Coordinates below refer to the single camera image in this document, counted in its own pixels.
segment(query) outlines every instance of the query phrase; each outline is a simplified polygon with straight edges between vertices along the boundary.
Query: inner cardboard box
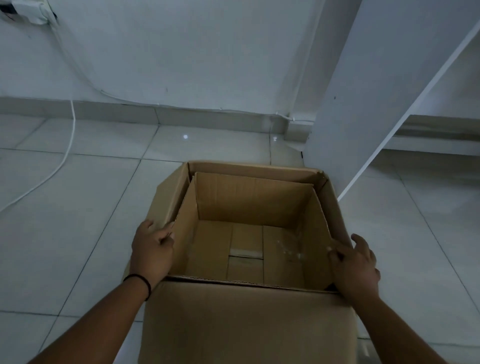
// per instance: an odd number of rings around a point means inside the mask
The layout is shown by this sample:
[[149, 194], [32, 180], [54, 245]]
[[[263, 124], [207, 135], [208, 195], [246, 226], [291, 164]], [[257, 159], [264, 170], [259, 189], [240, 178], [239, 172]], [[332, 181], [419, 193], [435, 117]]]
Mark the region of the inner cardboard box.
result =
[[302, 290], [332, 283], [313, 185], [195, 173], [173, 227], [171, 276]]

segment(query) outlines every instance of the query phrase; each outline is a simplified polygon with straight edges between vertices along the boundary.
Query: open cardboard box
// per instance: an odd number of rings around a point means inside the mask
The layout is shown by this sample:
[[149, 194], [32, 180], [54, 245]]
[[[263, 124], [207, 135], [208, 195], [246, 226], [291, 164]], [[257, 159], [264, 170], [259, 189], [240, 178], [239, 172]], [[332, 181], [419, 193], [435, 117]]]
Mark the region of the open cardboard box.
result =
[[355, 363], [356, 319], [326, 247], [351, 245], [318, 170], [194, 161], [147, 214], [175, 221], [174, 262], [145, 306], [140, 364]]

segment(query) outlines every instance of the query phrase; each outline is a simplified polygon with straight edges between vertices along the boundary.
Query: white cable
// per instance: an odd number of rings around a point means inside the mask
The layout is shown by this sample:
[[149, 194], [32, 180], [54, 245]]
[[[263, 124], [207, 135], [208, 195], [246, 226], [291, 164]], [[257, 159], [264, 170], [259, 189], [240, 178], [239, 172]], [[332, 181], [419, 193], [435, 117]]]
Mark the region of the white cable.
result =
[[65, 155], [63, 156], [63, 159], [61, 161], [61, 163], [58, 165], [58, 167], [56, 167], [54, 169], [54, 171], [48, 175], [42, 182], [40, 182], [39, 184], [37, 184], [35, 187], [32, 187], [31, 189], [29, 189], [27, 192], [25, 192], [23, 195], [17, 197], [16, 199], [14, 199], [12, 202], [10, 202], [9, 204], [5, 205], [4, 207], [2, 207], [0, 209], [0, 212], [2, 212], [3, 210], [5, 210], [8, 206], [11, 206], [13, 204], [15, 204], [16, 202], [20, 201], [22, 198], [24, 198], [25, 196], [27, 196], [30, 192], [32, 192], [33, 190], [37, 189], [38, 187], [40, 187], [41, 185], [43, 185], [46, 181], [48, 181], [50, 178], [52, 178], [52, 176], [57, 173], [59, 171], [59, 169], [63, 166], [63, 164], [65, 163], [67, 157], [68, 157], [68, 153], [70, 152], [70, 149], [72, 147], [72, 144], [73, 144], [73, 136], [75, 135], [75, 121], [76, 121], [76, 117], [75, 117], [75, 109], [73, 107], [73, 101], [70, 100], [70, 106], [72, 107], [72, 115], [73, 115], [73, 122], [72, 122], [72, 134], [70, 136], [70, 142], [68, 143], [68, 147], [67, 147], [67, 150], [65, 152]]

